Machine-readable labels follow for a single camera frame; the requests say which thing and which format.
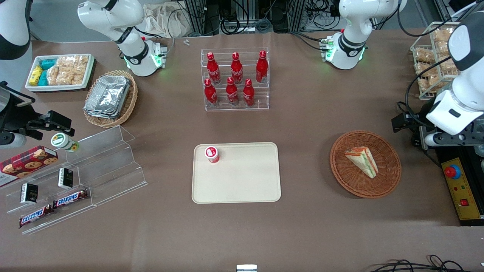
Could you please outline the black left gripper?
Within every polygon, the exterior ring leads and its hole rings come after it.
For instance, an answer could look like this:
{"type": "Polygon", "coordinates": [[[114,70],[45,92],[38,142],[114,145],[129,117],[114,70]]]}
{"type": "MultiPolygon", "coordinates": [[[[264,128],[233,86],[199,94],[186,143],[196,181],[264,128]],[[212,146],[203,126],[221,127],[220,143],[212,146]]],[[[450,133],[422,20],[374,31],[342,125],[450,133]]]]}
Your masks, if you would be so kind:
{"type": "MultiPolygon", "coordinates": [[[[416,119],[421,126],[425,127],[426,131],[432,131],[432,122],[430,122],[425,114],[418,113],[416,114],[416,119]]],[[[402,112],[399,115],[392,118],[392,129],[394,133],[398,133],[399,131],[409,129],[414,131],[417,127],[417,123],[410,115],[408,111],[402,112]]]]}

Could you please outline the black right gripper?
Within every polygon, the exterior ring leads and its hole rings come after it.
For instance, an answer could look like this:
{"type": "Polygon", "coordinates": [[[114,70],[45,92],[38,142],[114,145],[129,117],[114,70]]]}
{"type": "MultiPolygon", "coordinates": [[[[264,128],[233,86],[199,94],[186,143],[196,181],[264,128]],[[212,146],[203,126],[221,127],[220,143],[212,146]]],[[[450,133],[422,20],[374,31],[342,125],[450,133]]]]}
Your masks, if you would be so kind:
{"type": "Polygon", "coordinates": [[[31,104],[19,98],[19,92],[9,88],[6,82],[1,83],[1,114],[0,129],[3,131],[18,131],[27,125],[27,130],[59,131],[70,137],[75,135],[71,127],[71,119],[55,111],[39,115],[31,104]]]}

